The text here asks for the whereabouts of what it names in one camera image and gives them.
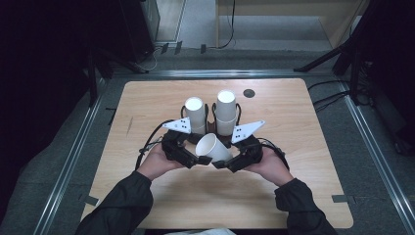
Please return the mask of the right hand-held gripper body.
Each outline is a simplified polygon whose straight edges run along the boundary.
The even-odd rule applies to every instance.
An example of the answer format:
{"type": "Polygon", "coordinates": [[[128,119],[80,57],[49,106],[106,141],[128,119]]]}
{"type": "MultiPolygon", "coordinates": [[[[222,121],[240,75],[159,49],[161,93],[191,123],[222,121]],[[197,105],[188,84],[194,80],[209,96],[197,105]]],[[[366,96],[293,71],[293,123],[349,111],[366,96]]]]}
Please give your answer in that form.
{"type": "Polygon", "coordinates": [[[254,137],[254,133],[263,127],[264,124],[264,120],[259,120],[234,127],[231,143],[240,153],[229,161],[229,169],[232,172],[260,162],[262,147],[254,137]]]}

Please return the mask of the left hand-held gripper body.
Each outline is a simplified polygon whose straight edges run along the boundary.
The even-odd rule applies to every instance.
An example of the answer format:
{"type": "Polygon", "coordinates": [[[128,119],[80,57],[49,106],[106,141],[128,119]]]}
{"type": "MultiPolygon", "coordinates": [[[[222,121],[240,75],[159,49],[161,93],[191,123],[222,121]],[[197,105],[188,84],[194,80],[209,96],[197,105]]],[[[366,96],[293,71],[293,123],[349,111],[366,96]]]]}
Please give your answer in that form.
{"type": "Polygon", "coordinates": [[[170,161],[176,161],[187,168],[198,163],[199,158],[186,149],[185,141],[191,134],[191,124],[188,117],[168,120],[161,125],[167,133],[161,141],[162,150],[170,161]]]}

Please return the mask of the white paper cup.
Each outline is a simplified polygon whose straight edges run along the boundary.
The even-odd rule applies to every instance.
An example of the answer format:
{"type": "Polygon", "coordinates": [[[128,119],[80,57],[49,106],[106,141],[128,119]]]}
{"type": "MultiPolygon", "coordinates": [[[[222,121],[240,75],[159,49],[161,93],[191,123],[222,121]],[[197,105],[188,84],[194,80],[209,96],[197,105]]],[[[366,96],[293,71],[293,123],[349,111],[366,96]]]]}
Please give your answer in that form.
{"type": "Polygon", "coordinates": [[[228,161],[232,158],[231,152],[213,134],[206,134],[196,145],[198,157],[212,158],[212,162],[228,161]]]}

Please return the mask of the dark wire cup holder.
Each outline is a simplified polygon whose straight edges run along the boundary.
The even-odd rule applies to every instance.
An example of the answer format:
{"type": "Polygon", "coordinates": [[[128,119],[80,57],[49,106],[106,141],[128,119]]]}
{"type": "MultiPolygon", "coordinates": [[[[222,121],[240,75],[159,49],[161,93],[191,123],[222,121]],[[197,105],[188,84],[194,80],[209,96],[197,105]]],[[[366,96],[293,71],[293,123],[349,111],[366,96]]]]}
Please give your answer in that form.
{"type": "MultiPolygon", "coordinates": [[[[205,134],[207,134],[207,133],[214,133],[214,134],[215,134],[215,136],[219,139],[219,141],[220,141],[222,144],[224,144],[224,146],[225,146],[226,148],[228,148],[228,149],[229,149],[229,148],[231,147],[231,137],[232,137],[232,133],[231,133],[231,135],[229,135],[229,136],[222,136],[222,135],[219,135],[219,134],[217,133],[217,124],[216,124],[217,118],[216,118],[215,113],[213,112],[214,121],[213,121],[213,122],[209,122],[209,121],[208,121],[208,114],[209,114],[209,107],[208,107],[208,104],[205,104],[205,110],[206,110],[206,122],[207,122],[207,124],[206,124],[206,133],[205,133],[205,134]]],[[[236,103],[236,110],[237,110],[237,115],[236,115],[236,122],[235,122],[235,124],[239,124],[239,121],[240,121],[240,119],[241,119],[242,109],[241,109],[240,104],[238,104],[238,103],[236,103]]],[[[184,116],[184,112],[185,112],[185,105],[183,105],[183,106],[182,106],[181,111],[180,111],[180,115],[181,115],[181,117],[182,117],[182,118],[184,118],[184,117],[185,117],[185,116],[184,116]]]]}

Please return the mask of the person's right hand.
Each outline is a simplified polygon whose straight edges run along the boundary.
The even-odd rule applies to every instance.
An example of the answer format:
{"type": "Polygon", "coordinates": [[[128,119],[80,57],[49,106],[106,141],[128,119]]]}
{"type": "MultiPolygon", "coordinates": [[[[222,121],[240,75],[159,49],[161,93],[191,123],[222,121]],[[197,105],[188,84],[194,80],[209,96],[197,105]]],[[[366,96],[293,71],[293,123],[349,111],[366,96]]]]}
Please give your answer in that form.
{"type": "Polygon", "coordinates": [[[262,151],[261,161],[245,167],[245,170],[259,174],[265,180],[274,183],[278,187],[294,179],[282,160],[273,150],[263,148],[262,151]]]}

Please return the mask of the person's left hand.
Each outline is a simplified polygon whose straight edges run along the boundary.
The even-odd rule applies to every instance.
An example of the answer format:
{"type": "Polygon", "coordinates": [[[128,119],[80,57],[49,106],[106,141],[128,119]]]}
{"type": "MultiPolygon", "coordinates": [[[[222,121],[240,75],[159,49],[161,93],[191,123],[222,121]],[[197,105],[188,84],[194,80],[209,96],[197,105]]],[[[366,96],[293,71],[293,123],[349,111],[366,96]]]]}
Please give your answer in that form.
{"type": "Polygon", "coordinates": [[[169,160],[166,157],[161,144],[157,144],[150,150],[148,156],[140,164],[136,171],[153,181],[171,170],[182,167],[182,164],[169,160]]]}

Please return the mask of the short stack of paper cups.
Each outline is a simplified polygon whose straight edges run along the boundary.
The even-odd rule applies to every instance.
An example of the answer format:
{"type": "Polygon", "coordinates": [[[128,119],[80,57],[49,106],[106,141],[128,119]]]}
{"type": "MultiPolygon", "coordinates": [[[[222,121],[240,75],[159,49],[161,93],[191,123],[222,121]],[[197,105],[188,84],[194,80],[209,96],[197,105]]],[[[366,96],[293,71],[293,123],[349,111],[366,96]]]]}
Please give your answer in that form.
{"type": "Polygon", "coordinates": [[[205,104],[199,97],[190,97],[185,102],[185,113],[190,119],[193,133],[206,133],[206,110],[205,104]]]}

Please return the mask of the tall stack of paper cups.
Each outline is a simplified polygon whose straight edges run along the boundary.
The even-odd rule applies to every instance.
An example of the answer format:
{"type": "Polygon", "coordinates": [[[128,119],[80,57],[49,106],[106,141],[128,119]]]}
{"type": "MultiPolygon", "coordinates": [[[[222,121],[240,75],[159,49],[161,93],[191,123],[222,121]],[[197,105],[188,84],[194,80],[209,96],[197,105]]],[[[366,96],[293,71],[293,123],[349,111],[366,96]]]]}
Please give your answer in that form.
{"type": "Polygon", "coordinates": [[[216,101],[216,130],[221,136],[232,134],[236,122],[236,96],[231,90],[221,90],[216,101]]]}

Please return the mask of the grey tape strip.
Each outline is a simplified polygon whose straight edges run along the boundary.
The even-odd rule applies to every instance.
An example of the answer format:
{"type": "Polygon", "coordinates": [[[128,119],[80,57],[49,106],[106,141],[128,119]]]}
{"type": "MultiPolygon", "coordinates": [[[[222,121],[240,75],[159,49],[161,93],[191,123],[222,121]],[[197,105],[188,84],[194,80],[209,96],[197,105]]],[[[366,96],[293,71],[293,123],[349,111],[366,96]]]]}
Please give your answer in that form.
{"type": "Polygon", "coordinates": [[[92,197],[90,195],[84,195],[84,194],[81,194],[79,196],[78,200],[80,202],[85,203],[86,205],[90,205],[90,206],[94,206],[94,207],[96,207],[99,204],[99,202],[100,202],[99,199],[94,198],[94,197],[92,197]]]}
{"type": "Polygon", "coordinates": [[[348,196],[348,195],[332,195],[332,200],[334,203],[348,203],[348,204],[356,203],[354,197],[348,196]]]}

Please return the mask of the black metal stand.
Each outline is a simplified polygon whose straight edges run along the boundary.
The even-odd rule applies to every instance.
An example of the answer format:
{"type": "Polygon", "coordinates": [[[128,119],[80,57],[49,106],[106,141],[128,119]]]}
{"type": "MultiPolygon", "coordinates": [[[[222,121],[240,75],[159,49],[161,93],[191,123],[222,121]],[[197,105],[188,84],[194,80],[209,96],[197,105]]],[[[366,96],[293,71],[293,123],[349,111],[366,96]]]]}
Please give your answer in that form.
{"type": "Polygon", "coordinates": [[[89,95],[92,107],[98,99],[98,85],[96,71],[105,79],[111,79],[114,71],[110,66],[109,58],[106,52],[100,48],[91,47],[87,57],[87,74],[89,79],[89,95]]]}

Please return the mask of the black cabinet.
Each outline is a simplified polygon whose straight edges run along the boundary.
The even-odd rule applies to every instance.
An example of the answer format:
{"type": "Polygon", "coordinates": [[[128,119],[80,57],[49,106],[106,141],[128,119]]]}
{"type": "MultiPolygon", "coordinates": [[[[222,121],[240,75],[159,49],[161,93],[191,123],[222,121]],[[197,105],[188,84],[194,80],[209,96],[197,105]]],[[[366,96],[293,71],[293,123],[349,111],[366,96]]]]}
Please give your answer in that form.
{"type": "Polygon", "coordinates": [[[127,31],[127,55],[131,62],[144,60],[155,51],[160,26],[157,0],[119,0],[127,31]]]}

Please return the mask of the black tripod stand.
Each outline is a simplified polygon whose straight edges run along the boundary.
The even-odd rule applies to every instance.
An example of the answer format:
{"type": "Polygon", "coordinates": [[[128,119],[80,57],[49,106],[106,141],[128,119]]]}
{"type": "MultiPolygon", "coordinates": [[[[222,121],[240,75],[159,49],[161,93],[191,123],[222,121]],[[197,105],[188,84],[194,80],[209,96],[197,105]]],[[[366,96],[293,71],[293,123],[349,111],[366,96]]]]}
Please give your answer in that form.
{"type": "Polygon", "coordinates": [[[295,72],[311,71],[335,56],[339,56],[332,67],[332,72],[334,75],[343,75],[348,67],[351,67],[349,97],[358,106],[358,80],[362,63],[362,50],[364,44],[368,41],[369,30],[374,22],[379,4],[380,0],[370,0],[367,9],[349,39],[311,63],[300,68],[295,68],[295,72]]]}

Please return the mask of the light wooden furniture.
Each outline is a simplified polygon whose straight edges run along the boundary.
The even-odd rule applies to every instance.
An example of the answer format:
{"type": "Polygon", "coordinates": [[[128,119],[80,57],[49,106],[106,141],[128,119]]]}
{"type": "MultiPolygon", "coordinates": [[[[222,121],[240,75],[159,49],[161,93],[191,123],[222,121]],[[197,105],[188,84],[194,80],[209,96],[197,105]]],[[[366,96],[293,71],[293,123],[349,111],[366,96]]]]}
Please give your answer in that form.
{"type": "Polygon", "coordinates": [[[370,0],[236,0],[236,16],[318,17],[333,48],[346,38],[370,0]]]}

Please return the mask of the metal floor rail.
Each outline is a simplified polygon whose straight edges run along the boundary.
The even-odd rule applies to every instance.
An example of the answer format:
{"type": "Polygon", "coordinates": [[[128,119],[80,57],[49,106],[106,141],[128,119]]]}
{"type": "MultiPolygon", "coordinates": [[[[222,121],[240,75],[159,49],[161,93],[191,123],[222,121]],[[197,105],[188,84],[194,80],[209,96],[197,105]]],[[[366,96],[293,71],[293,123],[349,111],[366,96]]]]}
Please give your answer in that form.
{"type": "Polygon", "coordinates": [[[145,77],[161,77],[163,79],[180,78],[250,78],[250,77],[306,77],[306,76],[331,76],[330,70],[294,71],[286,70],[152,70],[146,73],[133,73],[120,70],[115,72],[115,77],[131,77],[132,79],[144,79],[145,77]]]}
{"type": "Polygon", "coordinates": [[[381,149],[380,142],[375,138],[368,120],[362,113],[362,109],[356,106],[350,98],[346,98],[346,105],[370,153],[371,159],[385,184],[407,234],[415,235],[415,210],[411,206],[410,200],[402,189],[395,174],[392,172],[387,157],[381,149]]]}
{"type": "Polygon", "coordinates": [[[59,177],[47,199],[46,205],[42,211],[40,218],[36,224],[33,235],[48,235],[50,227],[56,216],[58,208],[62,202],[62,199],[67,191],[70,179],[76,167],[80,153],[83,149],[86,138],[89,134],[92,123],[100,108],[103,94],[108,87],[108,81],[104,78],[100,78],[98,81],[98,96],[88,108],[85,118],[79,130],[76,133],[74,141],[70,147],[69,154],[65,160],[59,177]]]}

